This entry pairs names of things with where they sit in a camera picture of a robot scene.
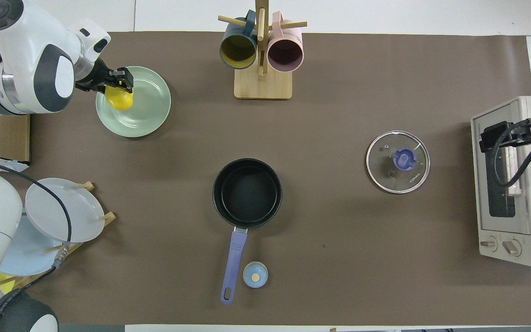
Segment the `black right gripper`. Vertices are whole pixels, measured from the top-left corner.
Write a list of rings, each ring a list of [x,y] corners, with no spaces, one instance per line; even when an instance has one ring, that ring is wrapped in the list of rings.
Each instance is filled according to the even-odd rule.
[[[481,153],[505,147],[531,145],[531,121],[499,122],[485,128],[480,134]]]

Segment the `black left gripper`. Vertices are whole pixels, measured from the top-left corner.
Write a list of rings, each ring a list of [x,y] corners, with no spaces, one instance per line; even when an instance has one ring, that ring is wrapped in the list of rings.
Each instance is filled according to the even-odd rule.
[[[102,59],[97,59],[85,78],[76,81],[76,88],[84,92],[95,91],[104,95],[106,86],[133,92],[134,78],[127,67],[109,69]]]

